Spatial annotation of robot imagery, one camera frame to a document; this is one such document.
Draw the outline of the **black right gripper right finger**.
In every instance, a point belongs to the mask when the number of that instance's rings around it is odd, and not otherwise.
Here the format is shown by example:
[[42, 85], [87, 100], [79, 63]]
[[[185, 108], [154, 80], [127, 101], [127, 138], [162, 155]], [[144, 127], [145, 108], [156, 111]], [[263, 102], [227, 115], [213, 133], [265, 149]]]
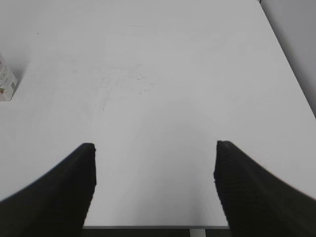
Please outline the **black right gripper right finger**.
[[230, 141], [217, 141], [213, 172], [233, 237], [314, 237], [316, 200], [282, 181]]

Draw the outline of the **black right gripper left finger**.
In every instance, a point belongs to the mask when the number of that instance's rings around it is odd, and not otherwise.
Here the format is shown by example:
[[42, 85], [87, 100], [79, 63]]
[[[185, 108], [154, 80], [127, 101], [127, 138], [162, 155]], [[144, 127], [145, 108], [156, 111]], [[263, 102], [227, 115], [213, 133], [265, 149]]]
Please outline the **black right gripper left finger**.
[[0, 202], [1, 237], [79, 237], [97, 184], [96, 149], [83, 143]]

